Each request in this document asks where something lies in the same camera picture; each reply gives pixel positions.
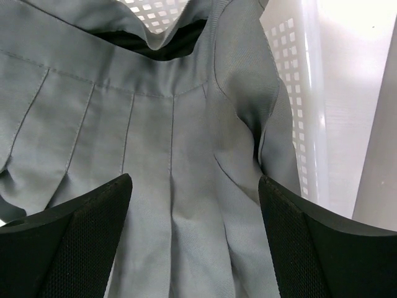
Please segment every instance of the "garment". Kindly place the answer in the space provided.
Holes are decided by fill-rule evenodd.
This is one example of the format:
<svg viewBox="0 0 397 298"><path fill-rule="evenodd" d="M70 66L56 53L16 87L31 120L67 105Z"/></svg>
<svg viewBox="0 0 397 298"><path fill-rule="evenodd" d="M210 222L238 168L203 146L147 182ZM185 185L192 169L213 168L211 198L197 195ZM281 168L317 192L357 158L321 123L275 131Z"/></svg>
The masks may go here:
<svg viewBox="0 0 397 298"><path fill-rule="evenodd" d="M278 297L262 173L299 192L292 116L257 0L191 0L160 35L111 0L0 0L0 196L28 215L121 173L133 193L109 297ZM152 50L207 23L169 61Z"/></svg>

